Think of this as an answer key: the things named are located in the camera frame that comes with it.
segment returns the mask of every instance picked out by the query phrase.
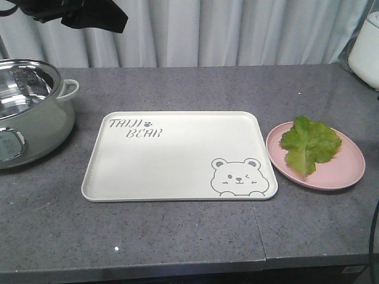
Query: pot handle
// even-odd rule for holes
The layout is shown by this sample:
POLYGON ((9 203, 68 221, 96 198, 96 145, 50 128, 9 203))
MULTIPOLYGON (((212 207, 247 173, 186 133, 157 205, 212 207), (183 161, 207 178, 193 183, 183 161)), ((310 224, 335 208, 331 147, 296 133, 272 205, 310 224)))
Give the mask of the pot handle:
POLYGON ((72 79, 65 79, 63 80, 63 86, 62 90, 60 91, 59 95, 57 96, 57 101, 59 102, 67 102, 71 100, 72 98, 76 97, 79 94, 79 82, 72 79), (67 89, 70 86, 75 86, 75 89, 69 93, 67 92, 67 89))

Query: plate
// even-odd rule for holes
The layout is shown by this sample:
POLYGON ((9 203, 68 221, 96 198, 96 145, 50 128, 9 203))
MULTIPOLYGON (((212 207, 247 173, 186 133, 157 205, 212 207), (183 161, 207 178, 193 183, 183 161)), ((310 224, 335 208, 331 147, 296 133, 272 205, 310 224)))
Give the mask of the plate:
POLYGON ((365 159, 358 146, 346 135, 336 131, 342 145, 333 159, 327 163, 316 163, 316 171, 303 177, 288 167, 284 158, 287 150, 282 149, 280 140, 290 130, 293 122, 278 125, 267 136, 266 149, 272 164, 290 180, 312 189, 332 191, 347 188, 359 181, 365 172, 365 159))

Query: white curtain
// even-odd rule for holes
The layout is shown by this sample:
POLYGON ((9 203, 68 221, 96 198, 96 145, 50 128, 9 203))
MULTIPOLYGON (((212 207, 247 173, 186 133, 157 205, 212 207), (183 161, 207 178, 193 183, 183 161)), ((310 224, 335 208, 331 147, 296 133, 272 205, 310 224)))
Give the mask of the white curtain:
MULTIPOLYGON (((57 67, 249 66, 333 63, 368 0, 116 0, 122 34, 0 18, 0 57, 57 67)), ((0 0, 0 9, 12 5, 0 0)))

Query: plastic serving tray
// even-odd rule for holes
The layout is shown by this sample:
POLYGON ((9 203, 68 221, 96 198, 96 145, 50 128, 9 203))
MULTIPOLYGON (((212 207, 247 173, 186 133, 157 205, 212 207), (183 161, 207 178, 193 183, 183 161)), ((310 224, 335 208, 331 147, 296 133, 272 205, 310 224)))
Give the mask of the plastic serving tray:
POLYGON ((94 202, 268 199, 278 184, 247 112, 113 112, 83 180, 94 202))

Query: gray countertop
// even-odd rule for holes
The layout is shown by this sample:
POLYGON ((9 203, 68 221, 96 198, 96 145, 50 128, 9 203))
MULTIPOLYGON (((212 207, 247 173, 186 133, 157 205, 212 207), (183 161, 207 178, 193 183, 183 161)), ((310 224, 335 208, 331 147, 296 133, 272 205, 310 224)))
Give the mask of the gray countertop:
POLYGON ((378 93, 338 64, 61 69, 81 84, 75 127, 54 152, 0 171, 0 283, 63 283, 368 262, 379 199, 378 93), (263 137, 304 114, 366 159, 354 186, 322 192, 275 169, 267 201, 87 201, 81 183, 114 111, 247 111, 263 137))

